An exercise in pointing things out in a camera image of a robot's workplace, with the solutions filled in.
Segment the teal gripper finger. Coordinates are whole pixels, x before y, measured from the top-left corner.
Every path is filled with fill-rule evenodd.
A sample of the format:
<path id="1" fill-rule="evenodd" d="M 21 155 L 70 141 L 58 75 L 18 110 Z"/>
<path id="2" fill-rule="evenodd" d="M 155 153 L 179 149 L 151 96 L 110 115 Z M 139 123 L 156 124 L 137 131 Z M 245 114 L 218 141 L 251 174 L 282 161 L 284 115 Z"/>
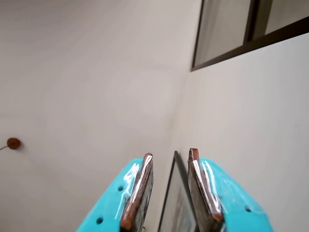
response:
<path id="1" fill-rule="evenodd" d="M 201 232 L 271 232 L 263 208 L 220 166 L 188 154 L 188 186 Z"/>
<path id="2" fill-rule="evenodd" d="M 133 159 L 106 188 L 77 231 L 141 232 L 153 182 L 153 155 Z"/>

